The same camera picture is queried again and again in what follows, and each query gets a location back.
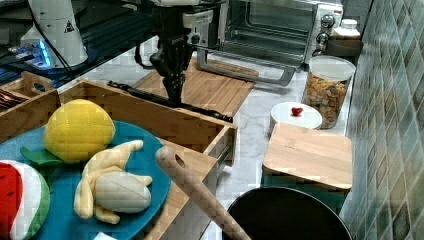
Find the blue light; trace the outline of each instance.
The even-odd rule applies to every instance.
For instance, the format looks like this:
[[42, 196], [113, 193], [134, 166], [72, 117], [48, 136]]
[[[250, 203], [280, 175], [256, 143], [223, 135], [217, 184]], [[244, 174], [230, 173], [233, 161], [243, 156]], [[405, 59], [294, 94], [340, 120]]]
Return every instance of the blue light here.
[[49, 55], [47, 54], [46, 46], [44, 45], [44, 42], [42, 40], [40, 40], [40, 47], [41, 47], [41, 51], [43, 52], [43, 57], [44, 57], [44, 60], [46, 61], [46, 65], [50, 66], [50, 58], [49, 58]]

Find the plush banana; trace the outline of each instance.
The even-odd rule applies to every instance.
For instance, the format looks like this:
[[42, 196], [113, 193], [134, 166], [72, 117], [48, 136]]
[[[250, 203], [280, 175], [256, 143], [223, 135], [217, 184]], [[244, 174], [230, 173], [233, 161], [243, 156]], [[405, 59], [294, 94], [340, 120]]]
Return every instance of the plush banana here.
[[151, 195], [146, 186], [150, 176], [125, 172], [130, 154], [143, 147], [135, 140], [95, 154], [85, 166], [75, 193], [74, 210], [87, 219], [96, 216], [103, 222], [117, 224], [115, 212], [135, 213], [150, 205]]

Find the teal plate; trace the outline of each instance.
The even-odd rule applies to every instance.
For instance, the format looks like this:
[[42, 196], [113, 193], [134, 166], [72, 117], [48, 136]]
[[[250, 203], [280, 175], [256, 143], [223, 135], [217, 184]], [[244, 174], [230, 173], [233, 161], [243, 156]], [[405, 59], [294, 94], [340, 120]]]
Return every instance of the teal plate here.
[[[42, 228], [34, 239], [50, 240], [91, 240], [99, 232], [113, 238], [124, 240], [137, 235], [160, 211], [168, 195], [171, 179], [159, 168], [155, 161], [156, 151], [162, 143], [146, 130], [124, 122], [114, 121], [115, 138], [108, 148], [124, 142], [141, 139], [143, 147], [132, 153], [126, 170], [137, 175], [148, 175], [153, 179], [148, 187], [152, 195], [151, 205], [143, 212], [135, 214], [118, 214], [121, 221], [117, 225], [103, 223], [95, 217], [79, 218], [73, 209], [75, 190], [81, 180], [83, 165], [62, 165], [52, 176], [53, 193], [51, 194], [50, 210]], [[21, 147], [31, 151], [44, 149], [44, 127], [21, 134], [0, 144], [0, 159], [16, 160], [29, 164], [19, 152]]]

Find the wooden lid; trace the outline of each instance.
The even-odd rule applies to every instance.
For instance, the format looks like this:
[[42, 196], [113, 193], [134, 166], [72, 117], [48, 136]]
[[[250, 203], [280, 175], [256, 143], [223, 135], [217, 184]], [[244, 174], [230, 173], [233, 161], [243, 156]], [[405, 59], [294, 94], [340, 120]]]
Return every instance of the wooden lid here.
[[328, 189], [352, 187], [352, 143], [344, 136], [278, 123], [269, 141], [262, 170], [294, 176]]

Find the white jar lid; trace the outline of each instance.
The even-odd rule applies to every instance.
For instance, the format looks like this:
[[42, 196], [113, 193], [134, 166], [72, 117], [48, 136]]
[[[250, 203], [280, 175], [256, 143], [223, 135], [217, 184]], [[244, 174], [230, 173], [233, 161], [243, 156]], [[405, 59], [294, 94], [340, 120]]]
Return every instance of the white jar lid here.
[[343, 19], [340, 26], [342, 28], [346, 28], [346, 29], [349, 29], [349, 30], [356, 30], [357, 24], [358, 24], [358, 22], [353, 20], [353, 19]]
[[333, 56], [316, 56], [309, 60], [309, 69], [315, 76], [329, 81], [349, 80], [356, 71], [351, 62]]
[[[303, 108], [299, 116], [293, 116], [291, 109]], [[285, 102], [275, 105], [271, 110], [271, 122], [288, 123], [299, 127], [319, 129], [322, 124], [321, 114], [314, 108], [295, 102]]]

